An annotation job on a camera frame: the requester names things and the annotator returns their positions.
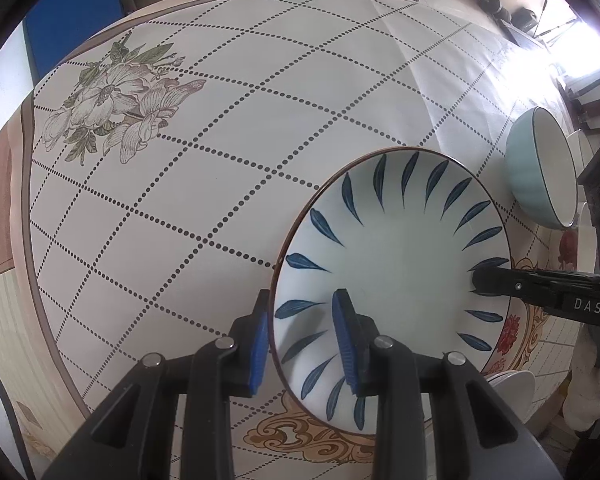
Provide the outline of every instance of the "tablecloth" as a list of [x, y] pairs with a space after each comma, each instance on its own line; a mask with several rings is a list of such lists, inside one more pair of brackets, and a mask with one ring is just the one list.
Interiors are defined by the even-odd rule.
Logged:
[[[22, 106], [22, 243], [69, 390], [92, 410], [145, 353], [227, 332], [320, 184], [380, 148], [460, 161], [499, 208], [513, 264], [555, 267], [560, 233], [533, 224], [503, 171], [510, 126], [535, 105], [571, 131], [546, 60], [408, 0], [199, 0], [91, 38]], [[512, 300], [484, 372], [534, 371], [535, 408], [576, 332]], [[370, 473], [373, 440], [302, 412], [271, 363], [232, 418], [242, 478]]]

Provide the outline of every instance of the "blue panel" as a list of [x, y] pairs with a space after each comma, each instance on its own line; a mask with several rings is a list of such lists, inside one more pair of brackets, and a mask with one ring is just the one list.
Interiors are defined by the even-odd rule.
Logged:
[[88, 37], [122, 18], [120, 0], [40, 0], [25, 26], [40, 78]]

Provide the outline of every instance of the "screw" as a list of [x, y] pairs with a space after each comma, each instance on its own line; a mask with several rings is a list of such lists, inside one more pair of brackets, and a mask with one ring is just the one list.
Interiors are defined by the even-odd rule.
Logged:
[[147, 368], [153, 368], [162, 362], [162, 356], [157, 352], [151, 352], [142, 358], [142, 364]]
[[455, 366], [462, 366], [466, 362], [466, 357], [460, 352], [450, 352], [446, 355], [446, 359]]
[[391, 348], [394, 345], [394, 340], [387, 335], [379, 335], [374, 339], [374, 345], [378, 348]]
[[228, 348], [233, 348], [235, 345], [235, 341], [233, 340], [233, 338], [229, 337], [229, 336], [224, 336], [224, 337], [219, 337], [218, 339], [216, 339], [216, 348], [221, 348], [221, 349], [228, 349]]

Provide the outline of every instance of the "white flower illustration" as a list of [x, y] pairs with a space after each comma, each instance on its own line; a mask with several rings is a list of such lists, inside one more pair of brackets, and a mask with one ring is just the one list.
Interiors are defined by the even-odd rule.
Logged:
[[69, 131], [70, 120], [71, 110], [60, 108], [51, 112], [42, 129], [42, 140], [48, 152], [53, 149], [58, 139]]
[[155, 82], [140, 99], [138, 113], [133, 115], [136, 121], [129, 123], [125, 120], [118, 124], [105, 140], [103, 152], [106, 154], [120, 144], [120, 162], [126, 164], [136, 152], [146, 148], [158, 129], [169, 124], [167, 119], [173, 117], [184, 99], [200, 90], [205, 82], [204, 79], [196, 79], [181, 86], [170, 78]]
[[138, 105], [135, 94], [147, 90], [143, 77], [151, 73], [145, 64], [119, 64], [105, 70], [75, 105], [71, 123], [98, 127], [112, 114], [123, 114]]

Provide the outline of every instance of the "diamond grid pattern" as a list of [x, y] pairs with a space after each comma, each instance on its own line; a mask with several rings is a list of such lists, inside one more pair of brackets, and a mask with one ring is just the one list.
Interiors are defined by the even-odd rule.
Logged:
[[[115, 150], [79, 166], [64, 161], [61, 142], [39, 147], [77, 74], [124, 33], [55, 69], [34, 94], [34, 262], [62, 358], [90, 408], [144, 353], [191, 353], [250, 311], [306, 200], [369, 151], [419, 144], [449, 153], [481, 175], [507, 231], [510, 223], [524, 231], [515, 242], [526, 256], [548, 250], [548, 234], [502, 181], [512, 119], [538, 99], [507, 81], [522, 69], [517, 49], [403, 0], [205, 5], [133, 29], [135, 44], [169, 41], [186, 56], [188, 68], [170, 77], [206, 85], [126, 166]], [[563, 113], [555, 89], [543, 101]], [[265, 389], [252, 406], [282, 386], [274, 378]], [[258, 457], [238, 475], [264, 480], [288, 460], [306, 464], [299, 479], [345, 467]], [[350, 469], [352, 480], [368, 474]]]

